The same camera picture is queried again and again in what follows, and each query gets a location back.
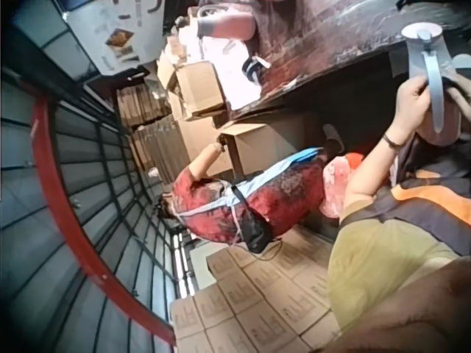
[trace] red metal pole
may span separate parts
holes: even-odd
[[[83,271],[90,276],[106,296],[124,314],[149,330],[153,335],[175,346],[174,330],[138,302],[119,282],[113,272],[95,252],[72,209],[63,188],[57,168],[49,134],[48,104],[45,98],[38,98],[32,118],[32,147],[39,179],[49,209],[65,241],[79,261]]]

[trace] red floral shirt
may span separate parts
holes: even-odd
[[[323,168],[320,159],[294,163],[247,197],[250,207],[272,225],[275,237],[289,231],[309,210],[319,207],[324,198]],[[196,182],[185,168],[174,183],[173,195],[175,211],[184,213],[222,197],[224,185],[215,179]],[[237,204],[235,211],[239,217],[244,207]],[[182,217],[182,221],[195,235],[211,241],[232,243],[237,233],[231,209],[226,206]]]

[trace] yellow shirt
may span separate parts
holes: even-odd
[[[369,204],[351,204],[341,219]],[[327,293],[342,331],[402,286],[456,258],[444,243],[404,221],[348,224],[333,246],[327,277]]]

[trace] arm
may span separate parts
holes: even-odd
[[[206,175],[206,172],[218,159],[222,151],[223,148],[220,143],[212,143],[201,151],[199,156],[188,166],[194,181],[197,182]]]
[[[401,85],[397,92],[396,116],[385,134],[396,145],[406,144],[424,120],[430,107],[428,89],[421,93],[426,82],[425,77],[410,79]],[[382,138],[349,181],[344,207],[355,201],[372,200],[389,172],[395,156],[396,151]]]

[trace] tiled floor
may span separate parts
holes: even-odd
[[[227,244],[207,242],[190,251],[191,263],[200,290],[216,283],[213,275],[208,270],[206,257],[226,247]]]

